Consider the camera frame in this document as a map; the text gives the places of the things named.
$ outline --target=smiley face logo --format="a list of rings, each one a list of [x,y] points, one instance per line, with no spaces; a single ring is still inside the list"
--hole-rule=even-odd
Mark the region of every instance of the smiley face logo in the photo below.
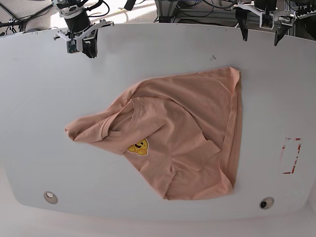
[[[149,143],[146,138],[140,140],[138,143],[131,145],[127,150],[131,153],[136,153],[139,156],[146,156],[148,153]]]

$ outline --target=pink t-shirt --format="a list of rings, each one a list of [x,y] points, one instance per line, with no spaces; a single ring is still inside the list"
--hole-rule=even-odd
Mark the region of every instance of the pink t-shirt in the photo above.
[[[163,198],[215,198],[235,183],[240,91],[233,68],[151,79],[66,131],[74,141],[124,155]]]

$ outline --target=white tabletop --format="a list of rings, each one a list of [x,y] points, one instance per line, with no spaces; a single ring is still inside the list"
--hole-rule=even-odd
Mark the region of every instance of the white tabletop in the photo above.
[[[102,28],[99,54],[67,54],[56,30],[0,39],[0,156],[17,200],[75,214],[140,220],[211,220],[301,208],[316,177],[316,42],[185,24]],[[134,83],[232,66],[241,70],[242,141],[234,194],[162,200],[123,156],[72,142],[64,127],[106,109]],[[285,138],[302,138],[283,174]],[[58,197],[49,204],[45,191]],[[275,199],[261,210],[265,197]]]

